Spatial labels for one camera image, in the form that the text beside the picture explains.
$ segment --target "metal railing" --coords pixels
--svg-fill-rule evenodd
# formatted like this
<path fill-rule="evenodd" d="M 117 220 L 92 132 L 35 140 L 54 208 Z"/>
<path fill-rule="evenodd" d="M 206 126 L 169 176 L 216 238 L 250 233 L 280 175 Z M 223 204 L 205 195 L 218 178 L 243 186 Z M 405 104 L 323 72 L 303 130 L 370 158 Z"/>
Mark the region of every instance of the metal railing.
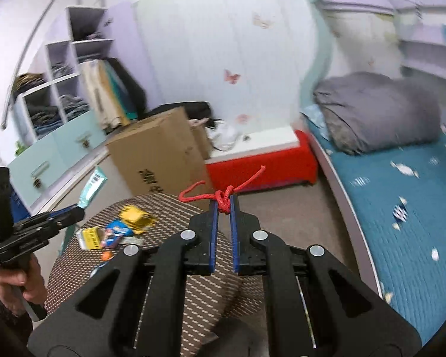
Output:
<path fill-rule="evenodd" d="M 10 108 L 10 104 L 12 102 L 13 86 L 14 86 L 14 83 L 15 83 L 15 78 L 18 75 L 18 71 L 20 70 L 21 65 L 23 63 L 23 60 L 25 59 L 26 52 L 28 51 L 28 48 L 30 47 L 30 44 L 31 44 L 31 42 L 33 40 L 33 37 L 37 33 L 37 30 L 38 30 L 39 26 L 41 25 L 44 17 L 49 12 L 51 6 L 55 3 L 55 1 L 56 0 L 51 0 L 49 2 L 48 6 L 46 7 L 46 9 L 41 14 L 41 16 L 38 19 L 36 25 L 34 26 L 33 30 L 31 31 L 31 34 L 28 37 L 28 40 L 26 41 L 25 47 L 23 48 L 23 52 L 21 53 L 20 58 L 18 59 L 17 66 L 15 67 L 15 71 L 13 72 L 12 80 L 10 82 L 10 86 L 8 86 L 7 99 L 5 101 L 5 106 L 3 108 L 2 123 L 0 124 L 0 127 L 1 127 L 2 130 L 5 130 L 7 128 L 8 109 Z M 106 0 L 99 0 L 99 2 L 101 4 L 101 7 L 104 8 L 106 6 Z M 82 0 L 76 0 L 76 3 L 77 3 L 77 5 L 81 5 L 82 4 Z"/>

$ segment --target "light blue drawer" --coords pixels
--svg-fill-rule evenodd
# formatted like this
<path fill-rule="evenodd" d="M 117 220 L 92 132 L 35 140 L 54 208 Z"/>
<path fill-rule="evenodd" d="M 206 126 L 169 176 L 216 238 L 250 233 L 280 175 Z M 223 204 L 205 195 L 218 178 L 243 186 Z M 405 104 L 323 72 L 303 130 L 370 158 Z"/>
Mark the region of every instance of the light blue drawer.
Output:
<path fill-rule="evenodd" d="M 106 140 L 92 111 L 64 124 L 51 135 L 67 168 Z"/>
<path fill-rule="evenodd" d="M 30 207 L 67 170 L 51 134 L 34 143 L 10 165 L 10 180 L 22 201 Z"/>

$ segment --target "hand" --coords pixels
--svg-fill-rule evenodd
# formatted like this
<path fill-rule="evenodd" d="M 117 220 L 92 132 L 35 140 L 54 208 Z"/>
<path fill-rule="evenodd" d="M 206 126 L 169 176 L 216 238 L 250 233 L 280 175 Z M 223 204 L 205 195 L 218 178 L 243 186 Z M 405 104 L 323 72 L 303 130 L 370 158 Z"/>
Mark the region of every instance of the hand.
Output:
<path fill-rule="evenodd" d="M 19 297 L 13 292 L 12 286 L 24 287 L 23 297 L 37 305 L 43 305 L 46 300 L 45 281 L 41 276 L 41 267 L 37 257 L 31 255 L 28 273 L 22 270 L 8 270 L 0 267 L 0 301 L 15 316 L 21 316 L 25 308 Z"/>

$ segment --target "red rope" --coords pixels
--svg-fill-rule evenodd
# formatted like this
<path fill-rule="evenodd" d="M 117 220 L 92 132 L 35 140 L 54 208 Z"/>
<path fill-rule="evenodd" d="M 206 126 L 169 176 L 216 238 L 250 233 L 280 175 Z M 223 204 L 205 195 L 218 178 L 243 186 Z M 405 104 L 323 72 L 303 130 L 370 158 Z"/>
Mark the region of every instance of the red rope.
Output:
<path fill-rule="evenodd" d="M 218 190 L 215 192 L 215 194 L 205 193 L 203 195 L 186 197 L 185 195 L 188 192 L 191 192 L 197 186 L 206 183 L 205 181 L 198 181 L 195 184 L 186 188 L 184 191 L 182 191 L 179 194 L 178 199 L 183 203 L 190 203 L 191 201 L 205 200 L 205 199 L 216 200 L 216 202 L 218 203 L 218 210 L 220 212 L 229 214 L 230 213 L 230 196 L 233 193 L 238 193 L 239 191 L 241 191 L 241 189 L 243 189 L 245 186 L 247 186 L 253 180 L 257 179 L 265 170 L 266 170 L 266 167 L 261 165 L 261 169 L 258 170 L 254 175 L 252 175 L 249 179 L 247 179 L 245 182 L 243 182 L 241 185 L 239 185 L 236 188 L 232 185 L 229 185 L 226 188 L 226 191 L 224 193 L 222 191 Z"/>

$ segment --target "bed frame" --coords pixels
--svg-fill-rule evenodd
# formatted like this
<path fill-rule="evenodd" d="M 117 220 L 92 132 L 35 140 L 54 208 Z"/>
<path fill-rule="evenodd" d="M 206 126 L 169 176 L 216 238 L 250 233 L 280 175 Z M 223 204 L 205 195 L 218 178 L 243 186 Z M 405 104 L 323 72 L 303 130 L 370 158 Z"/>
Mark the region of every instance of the bed frame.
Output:
<path fill-rule="evenodd" d="M 319 141 L 317 141 L 316 137 L 309 131 L 306 131 L 306 133 L 309 135 L 310 146 L 327 177 L 327 181 L 329 182 L 335 199 L 337 200 L 337 204 L 339 205 L 340 212 L 342 213 L 350 241 L 352 242 L 353 252 L 357 259 L 360 278 L 367 286 L 383 298 L 377 271 L 367 241 L 365 240 L 365 235 L 363 234 L 359 220 L 353 209 L 352 202 L 340 181 L 339 175 L 332 165 L 330 157 L 327 155 Z"/>

